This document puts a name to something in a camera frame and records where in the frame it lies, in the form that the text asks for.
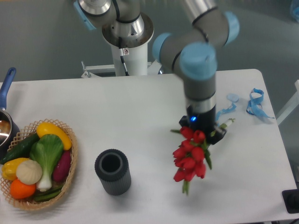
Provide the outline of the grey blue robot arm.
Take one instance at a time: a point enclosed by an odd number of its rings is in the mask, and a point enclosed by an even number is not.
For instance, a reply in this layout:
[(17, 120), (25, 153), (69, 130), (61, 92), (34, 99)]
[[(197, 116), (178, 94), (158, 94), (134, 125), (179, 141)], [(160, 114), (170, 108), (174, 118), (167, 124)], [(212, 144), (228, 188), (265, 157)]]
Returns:
[[(221, 12), (213, 0), (181, 2), (190, 32), (182, 36), (163, 33), (154, 39), (153, 57), (180, 77), (184, 84), (186, 115), (181, 126), (200, 130), (208, 144), (226, 134), (216, 125), (216, 48), (232, 42), (240, 25), (232, 12)], [(138, 0), (77, 0), (74, 7), (89, 30), (100, 29), (111, 46), (117, 76), (146, 75), (148, 42), (154, 27), (140, 10)]]

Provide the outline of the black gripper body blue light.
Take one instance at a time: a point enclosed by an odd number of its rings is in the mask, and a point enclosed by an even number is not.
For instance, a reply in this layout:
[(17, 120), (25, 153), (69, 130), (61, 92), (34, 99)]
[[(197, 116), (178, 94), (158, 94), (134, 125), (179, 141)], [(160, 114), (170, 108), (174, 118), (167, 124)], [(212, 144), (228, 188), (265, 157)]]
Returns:
[(190, 105), (187, 107), (186, 112), (187, 115), (184, 115), (179, 121), (181, 127), (186, 126), (193, 131), (202, 131), (208, 144), (216, 144), (226, 135), (225, 128), (216, 127), (215, 106), (207, 112), (199, 113)]

